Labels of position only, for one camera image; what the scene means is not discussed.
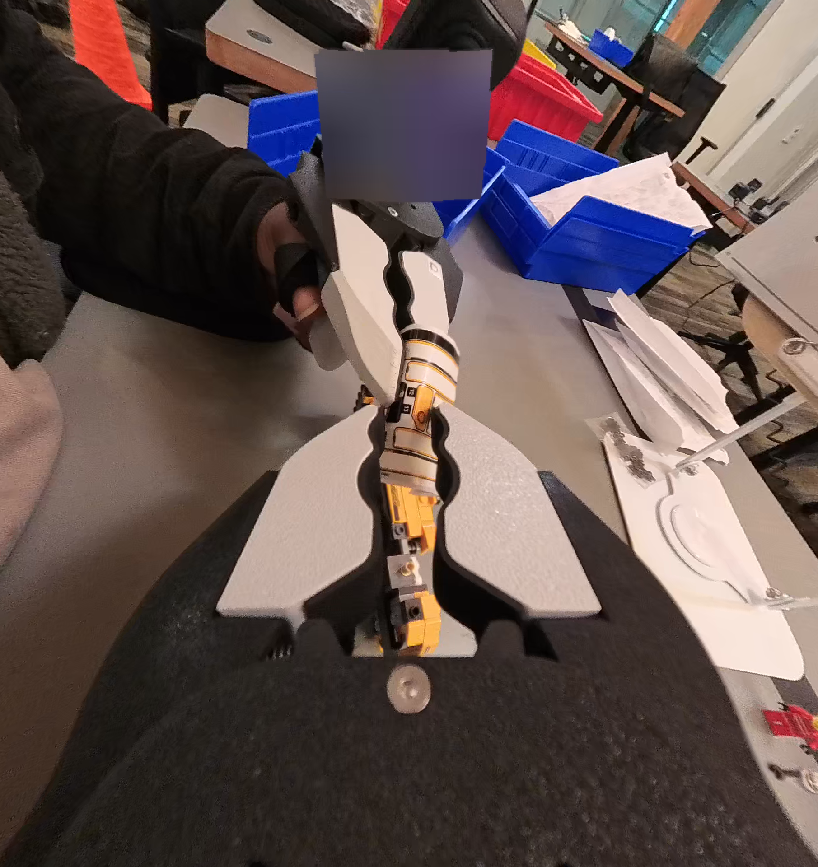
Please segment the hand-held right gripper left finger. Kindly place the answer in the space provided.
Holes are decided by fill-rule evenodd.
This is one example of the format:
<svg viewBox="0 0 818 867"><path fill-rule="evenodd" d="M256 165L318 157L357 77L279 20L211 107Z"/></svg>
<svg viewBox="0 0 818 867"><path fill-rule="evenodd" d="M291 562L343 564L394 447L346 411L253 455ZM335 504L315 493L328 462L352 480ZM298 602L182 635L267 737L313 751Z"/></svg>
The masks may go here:
<svg viewBox="0 0 818 867"><path fill-rule="evenodd" d="M383 593L383 435L383 409L367 405L285 461L216 604L220 615L280 619L293 633L324 620L351 653Z"/></svg>

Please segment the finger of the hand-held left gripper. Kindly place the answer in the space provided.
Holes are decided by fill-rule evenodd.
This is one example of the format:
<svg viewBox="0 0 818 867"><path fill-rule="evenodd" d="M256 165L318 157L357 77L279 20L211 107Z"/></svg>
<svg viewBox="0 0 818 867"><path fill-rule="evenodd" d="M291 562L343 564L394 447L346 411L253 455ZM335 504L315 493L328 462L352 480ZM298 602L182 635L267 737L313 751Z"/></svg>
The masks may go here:
<svg viewBox="0 0 818 867"><path fill-rule="evenodd" d="M321 291L326 318L310 329L319 367L333 371L349 362L381 406L393 403L403 358L394 321L395 302L384 275L387 245L358 215L332 205L338 268Z"/></svg>
<svg viewBox="0 0 818 867"><path fill-rule="evenodd" d="M449 331L445 270L435 258L421 251L394 250L383 276L385 332Z"/></svg>

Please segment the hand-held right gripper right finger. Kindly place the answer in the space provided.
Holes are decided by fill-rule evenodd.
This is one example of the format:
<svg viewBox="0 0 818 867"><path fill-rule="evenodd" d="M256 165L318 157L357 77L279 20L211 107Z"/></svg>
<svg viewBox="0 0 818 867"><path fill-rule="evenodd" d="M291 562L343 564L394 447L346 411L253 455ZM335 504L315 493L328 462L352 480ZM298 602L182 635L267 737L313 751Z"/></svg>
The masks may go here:
<svg viewBox="0 0 818 867"><path fill-rule="evenodd" d="M437 601L479 651L503 622L527 655L560 656L555 626L581 624L601 607L538 469L459 408L436 409L432 423Z"/></svg>

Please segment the white sticker sheet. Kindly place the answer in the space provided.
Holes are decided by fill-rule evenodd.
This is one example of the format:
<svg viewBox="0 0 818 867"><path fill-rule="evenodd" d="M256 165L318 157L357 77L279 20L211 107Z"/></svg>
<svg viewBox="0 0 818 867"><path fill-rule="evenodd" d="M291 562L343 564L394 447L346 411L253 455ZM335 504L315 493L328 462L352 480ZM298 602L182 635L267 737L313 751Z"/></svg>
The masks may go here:
<svg viewBox="0 0 818 867"><path fill-rule="evenodd" d="M458 345L443 331L417 325L402 330L401 337L396 398L385 417L382 480L434 497L438 462L431 418L437 406L456 400Z"/></svg>

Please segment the yellow lego car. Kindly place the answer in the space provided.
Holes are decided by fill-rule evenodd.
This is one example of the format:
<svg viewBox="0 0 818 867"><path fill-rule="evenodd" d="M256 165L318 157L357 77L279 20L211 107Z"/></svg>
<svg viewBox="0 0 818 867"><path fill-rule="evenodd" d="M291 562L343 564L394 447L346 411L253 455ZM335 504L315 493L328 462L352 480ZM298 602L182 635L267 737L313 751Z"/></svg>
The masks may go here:
<svg viewBox="0 0 818 867"><path fill-rule="evenodd" d="M379 528L384 578L374 629L383 654L429 656L439 645L442 609L423 573L436 545L436 495L414 493L381 472Z"/></svg>

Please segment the red lego minifigure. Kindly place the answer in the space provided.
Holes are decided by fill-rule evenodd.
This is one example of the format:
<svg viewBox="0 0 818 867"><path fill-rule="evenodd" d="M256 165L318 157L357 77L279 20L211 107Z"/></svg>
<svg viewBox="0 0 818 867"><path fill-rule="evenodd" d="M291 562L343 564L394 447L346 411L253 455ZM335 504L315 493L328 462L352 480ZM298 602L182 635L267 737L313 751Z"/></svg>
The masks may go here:
<svg viewBox="0 0 818 867"><path fill-rule="evenodd" d="M818 751L818 713L781 702L777 709L763 709L762 715L774 737L799 741L807 754Z"/></svg>

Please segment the blue plastic bin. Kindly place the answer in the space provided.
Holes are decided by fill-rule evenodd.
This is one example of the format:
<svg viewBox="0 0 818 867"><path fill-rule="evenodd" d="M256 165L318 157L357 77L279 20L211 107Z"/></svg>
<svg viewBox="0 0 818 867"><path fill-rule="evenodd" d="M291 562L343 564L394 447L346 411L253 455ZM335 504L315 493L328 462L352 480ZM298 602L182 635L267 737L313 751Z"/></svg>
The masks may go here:
<svg viewBox="0 0 818 867"><path fill-rule="evenodd" d="M319 134L316 90L263 97L249 105L247 148L284 176L297 169L301 155L311 150ZM450 245L458 243L480 213L495 181L510 164L506 157L488 148L481 197L434 202L444 226L444 238Z"/></svg>
<svg viewBox="0 0 818 867"><path fill-rule="evenodd" d="M675 264L705 233L584 197L549 224L534 195L627 165L512 121L498 141L510 166L481 213L518 272L527 279L632 295Z"/></svg>

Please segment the clear bag of dark parts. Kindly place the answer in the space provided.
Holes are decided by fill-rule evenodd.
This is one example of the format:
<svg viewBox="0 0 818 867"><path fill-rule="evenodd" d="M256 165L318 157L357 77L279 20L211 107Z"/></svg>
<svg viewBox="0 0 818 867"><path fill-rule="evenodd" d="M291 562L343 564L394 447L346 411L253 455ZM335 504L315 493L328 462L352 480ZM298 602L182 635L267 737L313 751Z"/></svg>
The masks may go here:
<svg viewBox="0 0 818 867"><path fill-rule="evenodd" d="M633 438L628 426L617 412L585 419L606 454L615 459L642 487L661 480L644 449Z"/></svg>

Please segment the black cloth bundle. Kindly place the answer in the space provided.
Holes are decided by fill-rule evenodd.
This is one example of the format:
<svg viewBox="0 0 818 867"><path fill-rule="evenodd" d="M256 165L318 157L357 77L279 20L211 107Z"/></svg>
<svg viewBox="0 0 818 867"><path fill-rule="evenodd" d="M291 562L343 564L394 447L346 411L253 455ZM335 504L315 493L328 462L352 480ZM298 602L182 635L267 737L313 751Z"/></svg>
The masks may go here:
<svg viewBox="0 0 818 867"><path fill-rule="evenodd" d="M322 49L369 46L381 22L381 2L256 1L264 12Z"/></svg>

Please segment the crumpled white paper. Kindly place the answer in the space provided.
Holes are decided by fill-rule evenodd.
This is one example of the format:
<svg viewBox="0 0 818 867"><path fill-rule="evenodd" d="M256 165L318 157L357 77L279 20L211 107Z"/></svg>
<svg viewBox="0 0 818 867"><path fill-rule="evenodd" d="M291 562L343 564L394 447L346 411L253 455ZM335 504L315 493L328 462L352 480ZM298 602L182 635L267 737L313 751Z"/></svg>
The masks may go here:
<svg viewBox="0 0 818 867"><path fill-rule="evenodd" d="M700 206L677 184L668 154L571 181L540 192L531 201L547 222L554 224L584 197L680 224L694 232L711 228Z"/></svg>

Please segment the orange plastic cone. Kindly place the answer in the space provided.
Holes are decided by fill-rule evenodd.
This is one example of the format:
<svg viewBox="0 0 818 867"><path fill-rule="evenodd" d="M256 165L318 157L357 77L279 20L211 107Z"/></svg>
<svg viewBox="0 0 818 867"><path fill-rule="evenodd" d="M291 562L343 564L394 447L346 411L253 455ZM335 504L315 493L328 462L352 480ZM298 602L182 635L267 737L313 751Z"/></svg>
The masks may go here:
<svg viewBox="0 0 818 867"><path fill-rule="evenodd" d="M149 92L139 81L114 1L69 1L76 62L128 103L148 111Z"/></svg>

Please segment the black chair base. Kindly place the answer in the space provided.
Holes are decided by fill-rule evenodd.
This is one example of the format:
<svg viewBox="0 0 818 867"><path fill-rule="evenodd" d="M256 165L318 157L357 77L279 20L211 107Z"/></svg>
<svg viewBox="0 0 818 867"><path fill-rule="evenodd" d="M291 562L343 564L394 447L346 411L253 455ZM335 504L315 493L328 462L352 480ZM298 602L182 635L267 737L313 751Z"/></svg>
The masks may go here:
<svg viewBox="0 0 818 867"><path fill-rule="evenodd" d="M719 354L719 359L712 365L715 372L721 374L729 366L735 366L740 372L742 383L755 401L763 398L758 368L751 356L753 345L744 331L736 331L728 336L720 336L714 332L697 334L684 330L678 330L677 334L699 348Z"/></svg>

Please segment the brown wooden desk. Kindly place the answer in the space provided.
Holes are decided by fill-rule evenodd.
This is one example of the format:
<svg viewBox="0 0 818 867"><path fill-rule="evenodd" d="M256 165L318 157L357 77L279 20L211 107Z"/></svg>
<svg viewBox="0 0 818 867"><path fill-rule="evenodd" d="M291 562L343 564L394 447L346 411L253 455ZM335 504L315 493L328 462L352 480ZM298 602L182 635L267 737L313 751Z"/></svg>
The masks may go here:
<svg viewBox="0 0 818 867"><path fill-rule="evenodd" d="M594 142L595 151L615 156L643 111L662 114L667 118L680 119L685 116L682 107L599 57L582 40L569 36L549 21L545 22L545 29L551 36L546 53L557 67L564 70L567 81L598 95L613 87L619 97Z"/></svg>

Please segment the small blue box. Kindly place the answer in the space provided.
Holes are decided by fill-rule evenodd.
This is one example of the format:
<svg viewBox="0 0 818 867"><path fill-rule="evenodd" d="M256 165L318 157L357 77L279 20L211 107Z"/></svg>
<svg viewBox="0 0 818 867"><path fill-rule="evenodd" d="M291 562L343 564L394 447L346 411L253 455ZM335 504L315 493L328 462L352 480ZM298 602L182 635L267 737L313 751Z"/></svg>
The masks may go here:
<svg viewBox="0 0 818 867"><path fill-rule="evenodd" d="M604 31L597 28L588 43L588 49L598 58L621 70L631 62L635 54L616 37L611 28Z"/></svg>

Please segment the black office chair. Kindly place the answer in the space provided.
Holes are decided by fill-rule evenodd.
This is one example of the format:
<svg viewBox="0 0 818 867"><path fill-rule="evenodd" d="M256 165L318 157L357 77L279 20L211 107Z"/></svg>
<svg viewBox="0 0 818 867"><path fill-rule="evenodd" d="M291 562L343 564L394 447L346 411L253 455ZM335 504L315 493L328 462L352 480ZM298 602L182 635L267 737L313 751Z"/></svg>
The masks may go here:
<svg viewBox="0 0 818 867"><path fill-rule="evenodd" d="M684 111L683 116L675 117L643 100L642 114L622 146L629 161L657 154L678 157L726 88L725 83L700 69L684 49L659 34L644 39L624 71Z"/></svg>

